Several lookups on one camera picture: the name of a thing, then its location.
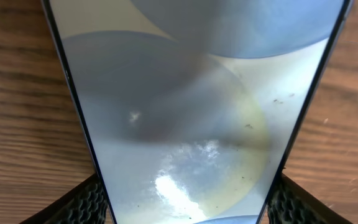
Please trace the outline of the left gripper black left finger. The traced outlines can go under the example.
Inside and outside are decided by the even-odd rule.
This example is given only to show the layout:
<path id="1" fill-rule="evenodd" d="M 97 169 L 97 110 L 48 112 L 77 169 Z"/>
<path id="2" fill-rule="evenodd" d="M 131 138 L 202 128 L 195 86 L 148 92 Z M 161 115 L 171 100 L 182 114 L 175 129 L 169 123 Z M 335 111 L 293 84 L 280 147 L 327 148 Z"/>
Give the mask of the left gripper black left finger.
<path id="1" fill-rule="evenodd" d="M 107 200 L 96 174 L 20 224 L 104 224 Z"/>

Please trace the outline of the Samsung Galaxy smartphone blue screen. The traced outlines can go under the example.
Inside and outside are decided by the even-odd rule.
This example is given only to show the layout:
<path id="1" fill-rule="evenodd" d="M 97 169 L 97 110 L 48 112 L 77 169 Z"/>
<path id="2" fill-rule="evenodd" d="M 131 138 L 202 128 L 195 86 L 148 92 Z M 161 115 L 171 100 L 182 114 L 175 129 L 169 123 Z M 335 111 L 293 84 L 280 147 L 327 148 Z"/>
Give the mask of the Samsung Galaxy smartphone blue screen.
<path id="1" fill-rule="evenodd" d="M 114 223 L 259 223 L 346 0 L 42 3 Z"/>

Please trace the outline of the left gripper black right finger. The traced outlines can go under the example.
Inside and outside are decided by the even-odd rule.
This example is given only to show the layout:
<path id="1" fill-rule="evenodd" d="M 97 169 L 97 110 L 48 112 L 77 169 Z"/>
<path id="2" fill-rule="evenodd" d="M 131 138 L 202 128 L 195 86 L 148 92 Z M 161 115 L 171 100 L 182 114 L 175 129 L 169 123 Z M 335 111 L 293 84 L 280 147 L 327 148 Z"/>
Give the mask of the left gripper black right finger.
<path id="1" fill-rule="evenodd" d="M 352 224 L 283 174 L 268 201 L 267 215 L 269 224 Z"/>

